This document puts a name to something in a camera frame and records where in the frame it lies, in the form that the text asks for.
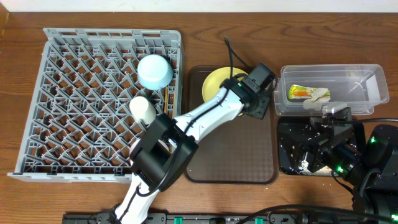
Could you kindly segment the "white tissue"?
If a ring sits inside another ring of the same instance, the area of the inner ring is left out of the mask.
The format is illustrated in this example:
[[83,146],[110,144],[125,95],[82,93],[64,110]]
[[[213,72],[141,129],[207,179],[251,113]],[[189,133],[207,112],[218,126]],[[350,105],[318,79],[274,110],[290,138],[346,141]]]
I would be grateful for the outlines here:
[[317,88],[311,92],[310,96],[311,98],[303,102],[303,108],[306,110],[320,111],[322,106],[331,99],[330,91],[327,88]]

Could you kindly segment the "yellow green snack wrapper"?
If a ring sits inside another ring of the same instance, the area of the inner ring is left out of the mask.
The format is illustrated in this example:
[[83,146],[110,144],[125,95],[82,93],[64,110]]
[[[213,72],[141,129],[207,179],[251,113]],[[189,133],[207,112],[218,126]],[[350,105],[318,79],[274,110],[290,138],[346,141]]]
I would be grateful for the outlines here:
[[305,87],[301,85],[292,85],[289,89],[288,92],[288,99],[289,100],[294,100],[294,99],[309,99],[311,98],[311,94],[316,90],[317,88],[313,87]]

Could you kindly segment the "yellow plate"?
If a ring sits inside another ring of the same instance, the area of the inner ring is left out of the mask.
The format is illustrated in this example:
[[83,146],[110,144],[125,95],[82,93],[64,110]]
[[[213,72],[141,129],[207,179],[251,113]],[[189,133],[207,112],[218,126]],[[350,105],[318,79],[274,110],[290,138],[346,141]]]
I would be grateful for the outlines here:
[[218,93],[221,83],[227,78],[230,78],[229,67],[217,68],[205,78],[201,90],[204,102],[210,101]]

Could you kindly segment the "light blue bowl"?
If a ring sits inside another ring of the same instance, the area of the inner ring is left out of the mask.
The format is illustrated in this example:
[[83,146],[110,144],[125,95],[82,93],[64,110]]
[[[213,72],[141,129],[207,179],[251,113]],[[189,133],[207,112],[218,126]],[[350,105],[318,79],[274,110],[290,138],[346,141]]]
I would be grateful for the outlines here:
[[173,69],[161,55],[147,55],[137,67],[138,82],[146,89],[159,90],[173,79]]

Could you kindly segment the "white cup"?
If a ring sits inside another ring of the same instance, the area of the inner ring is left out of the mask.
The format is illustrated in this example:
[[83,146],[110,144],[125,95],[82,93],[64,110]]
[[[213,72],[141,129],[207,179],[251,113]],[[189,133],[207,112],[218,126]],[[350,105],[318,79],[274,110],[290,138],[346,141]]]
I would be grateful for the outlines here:
[[143,96],[134,97],[129,103],[129,109],[135,121],[151,124],[156,117],[156,110],[152,103]]

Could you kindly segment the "white rice bowl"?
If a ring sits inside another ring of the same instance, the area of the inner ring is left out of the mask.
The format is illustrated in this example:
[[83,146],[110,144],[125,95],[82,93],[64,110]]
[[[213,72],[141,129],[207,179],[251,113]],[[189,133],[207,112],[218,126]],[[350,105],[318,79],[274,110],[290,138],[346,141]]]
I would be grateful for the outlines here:
[[131,147],[129,148],[129,155],[133,152],[134,148],[137,146],[137,144],[139,143],[140,140],[141,140],[141,139],[138,138],[137,140],[135,140],[135,141],[132,143]]

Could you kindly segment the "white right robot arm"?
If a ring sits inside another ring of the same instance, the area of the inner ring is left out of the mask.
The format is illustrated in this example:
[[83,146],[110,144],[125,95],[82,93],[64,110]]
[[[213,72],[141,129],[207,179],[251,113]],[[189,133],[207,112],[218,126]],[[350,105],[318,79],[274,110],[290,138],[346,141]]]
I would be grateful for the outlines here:
[[366,137],[365,120],[282,118],[277,140],[282,160],[300,174],[328,168],[352,195],[354,211],[397,221],[397,126],[377,125]]

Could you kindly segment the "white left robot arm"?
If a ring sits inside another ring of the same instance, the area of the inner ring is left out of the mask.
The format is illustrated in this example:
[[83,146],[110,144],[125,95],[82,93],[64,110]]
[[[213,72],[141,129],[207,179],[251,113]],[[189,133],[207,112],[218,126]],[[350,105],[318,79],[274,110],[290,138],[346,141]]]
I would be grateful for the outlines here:
[[181,176],[205,136],[240,114],[264,117],[273,81],[227,78],[217,94],[196,109],[174,119],[158,115],[131,146],[132,182],[123,202],[113,208],[110,223],[143,223],[157,194]]

